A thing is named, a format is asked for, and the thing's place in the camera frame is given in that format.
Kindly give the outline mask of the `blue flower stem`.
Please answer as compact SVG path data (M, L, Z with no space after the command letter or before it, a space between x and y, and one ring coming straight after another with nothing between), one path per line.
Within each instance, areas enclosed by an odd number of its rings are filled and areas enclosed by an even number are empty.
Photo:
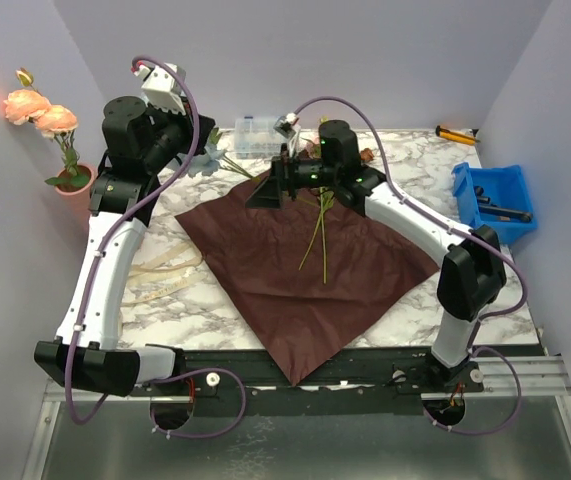
M227 155L225 149L219 148L219 142L222 137L223 132L219 127L215 126L206 140L204 152L193 157L187 169L187 175L190 178L194 178L197 175L206 177L213 175L218 170L225 170L256 181L257 177L255 175L250 174L245 168L232 160Z

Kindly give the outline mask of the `beige printed ribbon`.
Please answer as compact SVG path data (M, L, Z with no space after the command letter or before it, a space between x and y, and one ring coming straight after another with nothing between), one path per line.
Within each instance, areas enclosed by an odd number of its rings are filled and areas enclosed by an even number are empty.
M118 314L121 346L142 345L185 309L179 297L206 277L199 270L202 262L201 252L187 240L130 268Z

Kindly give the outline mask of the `peach rose flower stem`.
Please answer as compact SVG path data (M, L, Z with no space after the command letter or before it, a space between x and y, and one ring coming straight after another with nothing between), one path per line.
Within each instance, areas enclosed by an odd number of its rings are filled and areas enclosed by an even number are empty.
M63 192L76 192L91 181L90 171L79 164L80 154L75 147L75 133L79 126L76 115L67 107L52 104L34 85L34 76L19 68L15 76L21 89L10 92L3 101L5 119L14 125L29 123L46 139L54 142L60 152L63 170L45 183Z

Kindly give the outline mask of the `pink bud flower stem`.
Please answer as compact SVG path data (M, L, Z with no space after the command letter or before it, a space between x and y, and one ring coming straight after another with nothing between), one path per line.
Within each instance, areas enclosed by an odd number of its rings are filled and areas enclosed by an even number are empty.
M305 138L306 146L305 151L311 159L319 159L321 157L321 140L318 136L314 139ZM312 189L311 194L316 198L315 206L318 209L318 216L315 228L311 239L308 243L307 250L303 255L298 270L301 271L315 245L317 239L320 239L321 252L322 252L322 273L323 283L327 283L328 273L328 254L327 254L327 235L326 235L326 222L325 214L334 206L334 192L328 187L319 187Z

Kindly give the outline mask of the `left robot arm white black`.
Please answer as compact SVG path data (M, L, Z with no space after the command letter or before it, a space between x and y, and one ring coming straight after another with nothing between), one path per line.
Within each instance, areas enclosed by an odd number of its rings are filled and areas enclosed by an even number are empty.
M214 121L180 96L176 113L122 96L103 110L106 151L90 191L88 243L70 306L35 362L66 391L127 396L153 382L166 395L187 380L182 352L167 346L121 349L119 314L134 255L150 224L168 163L201 153Z

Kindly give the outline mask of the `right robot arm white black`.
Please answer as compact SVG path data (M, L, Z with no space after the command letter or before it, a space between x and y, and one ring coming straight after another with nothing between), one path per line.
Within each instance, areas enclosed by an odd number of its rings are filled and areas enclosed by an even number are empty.
M506 283L497 233L488 226L467 232L389 184L381 171L361 161L357 135L343 120L322 123L319 158L302 159L297 122L293 113L276 121L274 129L285 141L246 207L279 209L285 196L323 188L344 207L387 226L426 253L440 268L437 298L444 312L431 347L435 361L426 365L425 379L436 391L450 390L461 380L459 365L469 356L480 313Z

